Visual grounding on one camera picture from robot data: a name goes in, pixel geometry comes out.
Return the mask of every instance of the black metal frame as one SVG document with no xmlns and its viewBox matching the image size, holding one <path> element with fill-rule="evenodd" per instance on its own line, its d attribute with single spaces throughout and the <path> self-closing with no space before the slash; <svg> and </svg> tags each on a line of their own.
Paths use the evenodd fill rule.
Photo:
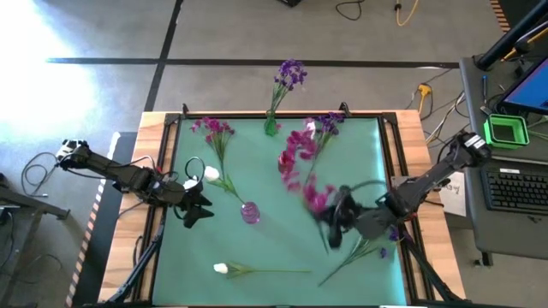
<svg viewBox="0 0 548 308">
<path fill-rule="evenodd" d="M 339 110 L 343 110 L 347 114 L 347 116 L 350 115 L 350 113 L 348 111 L 348 106 L 345 103 L 341 104 L 341 107 L 339 108 Z M 177 154 L 176 150 L 177 150 L 177 145 L 178 145 L 179 138 L 180 138 L 181 124 L 182 124 L 181 120 L 183 120 L 183 119 L 199 119 L 199 118 L 201 118 L 202 116 L 205 115 L 205 114 L 200 114 L 200 113 L 187 114 L 187 112 L 188 112 L 187 106 L 183 105 L 183 112 L 182 113 L 168 113 L 168 114 L 166 114 L 166 117 L 165 117 L 164 131 L 163 131 L 163 134 L 162 134 L 162 142 L 160 144 L 160 151 L 159 151 L 159 154 L 158 154 L 158 161 L 160 162 L 158 164 L 158 166 L 162 166 L 164 164 L 165 153 L 166 153 L 166 149 L 167 149 L 167 142 L 168 142 L 168 139 L 169 139 L 169 136 L 170 136 L 170 128 L 171 128 L 171 125 L 176 124 L 175 144 L 174 144 L 174 147 L 173 147 L 173 152 L 172 152 L 172 156 L 171 156 L 171 164 L 170 164 L 170 170 L 169 171 L 172 171 L 173 168 L 174 168 L 174 165 L 175 165 L 176 154 Z M 321 116 L 323 114 L 324 113 L 322 113 L 322 112 L 310 112 L 310 113 L 307 113 L 307 116 Z M 394 165 L 392 163 L 392 156 L 391 156 L 391 153 L 390 153 L 390 145 L 389 145 L 389 142 L 388 142 L 388 133 L 387 133 L 386 127 L 385 127 L 386 123 L 389 123 L 391 125 L 392 133 L 394 134 L 394 141 L 395 141 L 395 146 L 396 146 L 398 162 L 399 162 L 400 168 L 402 170 L 402 175 L 407 175 L 407 173 L 408 173 L 407 164 L 406 164 L 406 161 L 405 161 L 405 156 L 403 154 L 402 139 L 401 139 L 401 135 L 399 134 L 399 127 L 397 125 L 396 113 L 372 112 L 372 113 L 368 113 L 366 115 L 352 114 L 351 116 L 352 117 L 359 117 L 359 118 L 376 118 L 376 119 L 378 119 L 378 129 L 379 129 L 381 145 L 382 145 L 381 147 L 382 147 L 383 156 L 384 156 L 384 170 L 385 170 L 385 173 L 386 173 L 386 178 L 388 179 L 388 182 L 389 182 L 388 187 L 391 186 L 391 183 L 390 183 L 391 177 L 396 175 L 395 174 L 395 168 L 394 168 Z M 223 119 L 264 119 L 265 115 L 261 115 L 260 112 L 254 113 L 254 114 L 231 113 L 231 114 L 227 114 L 227 115 L 220 115 L 220 117 L 222 117 Z M 285 115 L 280 114 L 277 117 L 278 118 L 286 118 L 286 119 L 291 119 L 291 118 L 299 119 L 299 118 L 303 117 L 303 114 L 285 114 Z M 166 209 L 164 209 L 163 212 L 162 212 L 162 215 L 163 215 L 162 218 L 163 219 L 164 219 L 165 214 L 166 214 Z M 154 210 L 153 211 L 149 210 L 149 213 L 147 214 L 146 225 L 145 225 L 145 235 L 147 235 L 147 237 L 149 239 L 149 242 L 150 242 L 150 238 L 151 238 L 151 232 L 152 232 L 152 225 L 153 225 L 153 222 L 154 222 L 154 216 L 155 216 L 155 211 Z M 414 222 L 412 222 L 412 223 L 414 225 L 416 224 L 416 226 L 417 226 L 416 231 L 415 231 L 415 228 L 414 228 L 414 241 L 415 241 L 415 243 L 418 244 L 418 247 L 420 248 L 420 251 L 422 253 L 424 253 L 424 243 L 423 243 L 422 236 L 421 236 L 421 233 L 420 233 L 420 227 L 418 225 L 418 220 L 415 218 Z M 149 245 L 149 243 L 146 243 L 143 240 L 143 243 L 142 243 L 142 246 L 141 246 L 141 251 L 143 252 L 148 247 L 148 245 Z M 160 251 L 161 251 L 161 249 L 158 249 L 158 253 L 157 253 L 157 256 L 155 258 L 154 265 L 153 265 L 153 268 L 152 268 L 152 278 L 151 278 L 152 283 L 151 283 L 151 288 L 150 288 L 149 294 L 148 294 L 149 295 L 148 296 L 149 300 L 145 301 L 145 303 L 149 303 L 149 304 L 152 304 L 151 298 L 152 298 L 152 294 L 153 294 L 153 291 L 154 291 L 154 282 L 155 282 L 155 279 L 156 279 L 156 270 L 158 268 L 158 260 L 159 260 Z M 405 241 L 402 242 L 401 251 L 402 251 L 402 259 L 403 259 L 403 270 L 405 272 L 405 276 L 406 276 L 406 280 L 407 280 L 407 284 L 408 284 L 409 301 L 410 301 L 410 303 L 413 303 L 413 302 L 416 302 L 416 301 L 421 300 L 421 299 L 419 299 L 419 296 L 418 296 L 417 287 L 416 287 L 416 284 L 415 284 L 415 281 L 414 281 L 414 272 L 413 272 L 413 265 L 411 263 L 410 252 L 408 250 L 407 245 L 405 245 Z M 430 289 L 431 290 L 431 295 L 432 295 L 432 297 L 430 298 L 429 295 L 428 295 L 429 293 L 426 291 L 426 300 L 433 300 L 434 298 L 433 298 L 432 284 L 426 279 L 424 272 L 422 273 L 422 276 L 423 276 L 423 283 L 425 283 L 425 290 Z M 134 293 L 133 293 L 134 297 L 132 298 L 132 300 L 135 302 L 135 304 L 138 304 L 138 305 L 141 305 L 143 303 L 143 301 L 139 300 L 140 289 L 142 287 L 142 278 L 143 277 L 140 278 L 140 283 L 137 284 L 136 289 L 134 290 Z"/>
</svg>

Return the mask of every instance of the concrete floor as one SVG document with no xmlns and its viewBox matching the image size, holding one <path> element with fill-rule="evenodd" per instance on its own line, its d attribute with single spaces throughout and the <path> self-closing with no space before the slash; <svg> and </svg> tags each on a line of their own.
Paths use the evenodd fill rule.
<svg viewBox="0 0 548 308">
<path fill-rule="evenodd" d="M 456 62 L 484 52 L 501 35 L 488 0 L 423 0 L 405 27 L 395 23 L 392 3 L 368 1 L 352 22 L 337 14 L 333 0 L 303 0 L 288 9 L 275 0 L 186 0 L 170 58 L 230 58 Z M 155 65 L 45 64 L 47 57 L 158 58 L 175 0 L 18 1 L 0 4 L 0 26 L 8 30 L 0 112 L 0 170 L 20 189 L 25 163 L 40 151 L 57 151 L 66 138 L 86 139 L 106 153 L 114 132 L 135 131 Z M 404 2 L 404 11 L 411 4 Z M 355 14 L 356 8 L 343 8 Z M 265 110 L 272 67 L 167 66 L 154 110 Z M 416 86 L 442 72 L 423 68 L 309 68 L 309 80 L 281 109 L 401 109 Z M 459 71 L 434 80 L 435 106 L 462 90 Z M 436 127 L 445 109 L 424 121 Z M 468 120 L 451 116 L 448 138 Z M 439 147 L 431 149 L 435 157 Z M 57 171 L 41 191 L 47 202 L 72 210 L 58 222 L 46 217 L 33 250 L 63 263 L 44 264 L 29 275 L 55 283 L 18 287 L 15 303 L 35 300 L 60 307 L 69 288 L 84 227 L 98 182 Z M 545 306 L 546 261 L 495 256 L 491 269 L 474 268 L 479 256 L 470 230 L 451 229 L 468 297 L 487 304 Z"/>
</svg>

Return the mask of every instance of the wooden table frame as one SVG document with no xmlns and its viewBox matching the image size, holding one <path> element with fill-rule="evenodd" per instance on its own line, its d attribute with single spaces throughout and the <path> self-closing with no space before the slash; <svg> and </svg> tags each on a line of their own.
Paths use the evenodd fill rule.
<svg viewBox="0 0 548 308">
<path fill-rule="evenodd" d="M 325 114 L 329 110 L 315 111 L 278 111 L 280 116 L 303 117 L 312 114 Z M 387 162 L 389 176 L 398 175 L 422 175 L 431 167 L 430 157 L 420 125 L 420 118 L 414 110 L 386 110 L 386 111 L 352 111 L 358 116 L 382 116 L 384 125 L 379 125 L 383 138 L 383 151 Z M 171 170 L 176 154 L 177 140 L 179 139 L 181 116 L 200 117 L 258 117 L 264 116 L 258 111 L 236 111 L 236 112 L 188 112 L 165 113 L 146 112 L 143 113 L 137 140 L 134 148 L 133 159 L 150 155 L 165 172 Z M 431 193 L 428 197 L 432 201 L 439 202 L 437 193 Z M 124 195 L 120 211 L 126 210 L 137 203 L 138 200 L 133 194 Z M 116 225 L 113 241 L 110 248 L 110 255 L 104 273 L 103 284 L 99 300 L 106 300 L 112 296 L 123 284 L 133 268 L 132 254 L 135 239 L 143 234 L 144 240 L 140 251 L 148 245 L 153 231 L 158 227 L 163 209 L 152 207 L 139 207 L 122 216 Z M 413 235 L 418 247 L 426 253 L 428 261 L 438 272 L 442 280 L 456 295 L 465 298 L 460 273 L 456 264 L 455 254 L 449 236 L 449 230 L 445 222 L 443 208 L 432 204 L 423 204 L 418 212 L 418 220 L 408 223 L 408 230 Z M 432 292 L 432 286 L 423 278 L 418 264 L 405 247 L 400 246 L 400 258 L 402 269 L 405 275 L 405 286 L 407 289 L 407 301 L 414 299 L 440 299 L 437 292 Z M 154 258 L 146 267 L 142 283 L 136 288 L 130 299 L 151 300 L 154 285 L 154 274 L 157 260 Z M 71 306 L 70 295 L 67 298 L 67 306 Z"/>
</svg>

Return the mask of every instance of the green mat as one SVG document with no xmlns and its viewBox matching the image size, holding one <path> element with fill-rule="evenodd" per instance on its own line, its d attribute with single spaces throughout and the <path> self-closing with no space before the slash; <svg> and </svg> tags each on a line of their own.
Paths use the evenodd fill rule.
<svg viewBox="0 0 548 308">
<path fill-rule="evenodd" d="M 152 303 L 154 305 L 405 305 L 402 270 L 397 249 L 386 238 L 379 244 L 389 248 L 381 259 L 374 252 L 344 267 L 318 287 L 352 250 L 359 235 L 343 236 L 339 251 L 325 252 L 313 220 L 297 195 L 287 192 L 277 170 L 277 157 L 285 149 L 292 130 L 302 130 L 301 119 L 278 119 L 283 125 L 276 137 L 263 130 L 264 120 L 229 119 L 236 130 L 225 157 L 240 196 L 255 202 L 260 222 L 241 219 L 240 202 L 221 188 L 205 184 L 204 195 L 213 202 L 212 218 L 200 220 L 192 229 L 182 226 L 168 210 L 160 250 Z M 219 162 L 201 133 L 182 122 L 175 171 L 184 181 L 186 161 L 201 157 L 219 169 Z M 367 180 L 386 181 L 384 159 L 376 118 L 347 119 L 341 133 L 330 141 L 316 165 L 318 188 L 330 183 L 353 186 Z M 304 180 L 310 163 L 297 163 Z M 365 206 L 386 187 L 362 188 L 354 197 Z M 252 273 L 227 279 L 213 264 L 234 261 L 257 269 L 311 270 L 311 273 Z"/>
</svg>

